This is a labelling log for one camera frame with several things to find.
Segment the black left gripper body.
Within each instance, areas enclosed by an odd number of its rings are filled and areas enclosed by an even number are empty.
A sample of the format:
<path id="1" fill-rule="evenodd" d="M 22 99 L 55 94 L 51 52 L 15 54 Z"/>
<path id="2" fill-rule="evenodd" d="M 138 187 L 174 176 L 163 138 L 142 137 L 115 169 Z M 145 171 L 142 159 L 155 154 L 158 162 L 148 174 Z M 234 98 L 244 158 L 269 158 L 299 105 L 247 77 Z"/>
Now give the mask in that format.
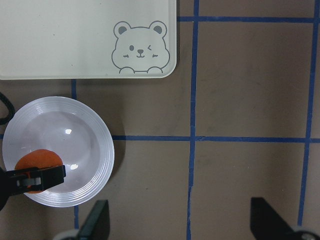
<path id="1" fill-rule="evenodd" d="M 4 208 L 10 195 L 11 195 L 10 178 L 7 176 L 7 173 L 1 168 L 0 169 L 0 210 Z"/>

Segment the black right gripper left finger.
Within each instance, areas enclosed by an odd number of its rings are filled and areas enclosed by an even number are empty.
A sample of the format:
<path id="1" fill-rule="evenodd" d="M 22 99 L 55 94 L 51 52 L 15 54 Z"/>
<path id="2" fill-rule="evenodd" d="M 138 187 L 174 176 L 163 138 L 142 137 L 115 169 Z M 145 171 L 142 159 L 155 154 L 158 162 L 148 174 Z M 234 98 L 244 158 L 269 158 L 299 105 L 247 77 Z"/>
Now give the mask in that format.
<path id="1" fill-rule="evenodd" d="M 84 224 L 79 229 L 77 240 L 107 240 L 110 235 L 110 211 L 108 200 L 98 200 Z"/>

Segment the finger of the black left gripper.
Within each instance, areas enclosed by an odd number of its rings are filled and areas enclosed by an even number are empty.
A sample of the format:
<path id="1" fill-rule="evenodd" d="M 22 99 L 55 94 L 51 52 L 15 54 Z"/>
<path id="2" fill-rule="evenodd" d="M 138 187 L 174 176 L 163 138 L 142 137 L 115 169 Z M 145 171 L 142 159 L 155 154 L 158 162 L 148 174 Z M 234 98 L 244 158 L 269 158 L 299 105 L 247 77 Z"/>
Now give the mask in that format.
<path id="1" fill-rule="evenodd" d="M 64 183 L 64 165 L 31 167 L 5 172 L 5 190 L 9 195 L 40 193 Z"/>

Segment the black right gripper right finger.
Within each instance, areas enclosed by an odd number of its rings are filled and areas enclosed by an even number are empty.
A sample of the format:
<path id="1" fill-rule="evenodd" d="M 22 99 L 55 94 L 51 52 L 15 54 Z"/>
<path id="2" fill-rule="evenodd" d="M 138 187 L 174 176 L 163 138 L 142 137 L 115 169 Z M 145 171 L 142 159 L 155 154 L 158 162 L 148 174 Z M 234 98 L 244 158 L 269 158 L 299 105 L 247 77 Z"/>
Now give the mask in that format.
<path id="1" fill-rule="evenodd" d="M 262 197 L 250 200 L 250 230 L 256 240 L 299 240 L 285 220 Z"/>

